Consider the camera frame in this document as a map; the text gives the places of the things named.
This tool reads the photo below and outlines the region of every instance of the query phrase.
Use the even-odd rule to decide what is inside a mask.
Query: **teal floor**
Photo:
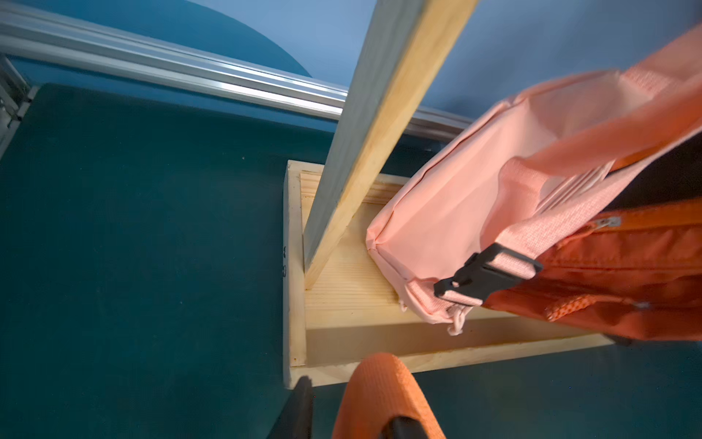
[[[43,87],[0,162],[0,438],[263,438],[282,386],[282,183],[331,135]],[[397,148],[386,172],[430,157]],[[702,350],[417,374],[450,438],[702,438]],[[327,438],[343,386],[315,389]]]

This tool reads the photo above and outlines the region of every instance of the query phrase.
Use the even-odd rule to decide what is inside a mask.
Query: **wooden tray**
[[[486,308],[467,316],[463,334],[403,313],[366,252],[366,229],[407,181],[381,174],[351,220],[319,279],[305,290],[303,230],[324,167],[288,162],[284,184],[284,379],[314,386],[346,382],[376,352],[399,356],[412,372],[591,348],[611,341],[592,332]]]

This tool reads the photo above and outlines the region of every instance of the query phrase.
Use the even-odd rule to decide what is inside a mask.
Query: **black plastic buckle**
[[[505,273],[502,270],[487,265],[492,262],[497,255],[502,253],[531,264],[534,267],[534,271],[537,273],[543,270],[543,266],[538,261],[495,242],[480,253],[474,253],[468,258],[465,265],[456,271],[453,277],[442,279],[435,283],[434,295],[443,299],[446,291],[452,290],[464,296],[475,297],[476,299],[485,301],[487,297],[495,291],[509,289],[525,281],[525,279],[519,276]]]

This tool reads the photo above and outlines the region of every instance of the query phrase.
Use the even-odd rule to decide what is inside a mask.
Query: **pink fabric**
[[[368,228],[371,258],[429,323],[453,323],[481,302],[433,284],[499,242],[536,258],[598,214],[649,163],[702,129],[702,26],[626,73],[549,81],[506,99],[432,158]],[[607,175],[615,159],[664,149]],[[500,255],[523,278],[533,268]]]

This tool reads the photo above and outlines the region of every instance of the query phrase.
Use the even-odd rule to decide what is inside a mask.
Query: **wood grain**
[[[283,370],[307,359],[300,162],[288,162],[283,183]]]
[[[392,198],[399,185],[384,183],[390,177],[378,176],[373,186],[382,187],[381,203],[369,193],[353,216],[319,279],[305,292],[305,319],[307,329],[334,327],[398,325],[418,323],[422,320],[411,311],[403,313],[399,307],[397,293],[383,277],[378,266],[366,250],[366,229]],[[310,183],[312,174],[300,173],[303,188],[303,227],[314,201],[314,187]],[[486,308],[475,308],[467,319],[513,317],[508,313]]]
[[[477,0],[378,0],[305,226],[305,287],[343,236]]]
[[[315,386],[348,381],[360,360],[377,351],[394,353],[410,371],[423,372],[611,343],[582,329],[483,308],[468,314],[462,335],[451,337],[446,325],[427,325],[402,313],[365,245],[380,202],[404,182],[394,176],[377,177],[378,192],[361,204],[319,281],[305,290],[302,230],[322,171],[321,165],[290,161],[286,174],[284,380],[289,388],[303,375]]]
[[[563,339],[504,343],[493,346],[401,355],[399,359],[402,360],[410,372],[416,373],[449,367],[476,365],[484,362],[512,360],[514,358],[531,357],[547,353],[566,352],[568,350],[595,348],[610,344],[612,344],[612,341],[601,334],[588,334]],[[297,380],[305,375],[311,378],[313,386],[345,383],[351,378],[351,374],[356,370],[359,363],[360,361],[353,361],[337,365],[292,367],[290,372],[291,385],[294,386]]]

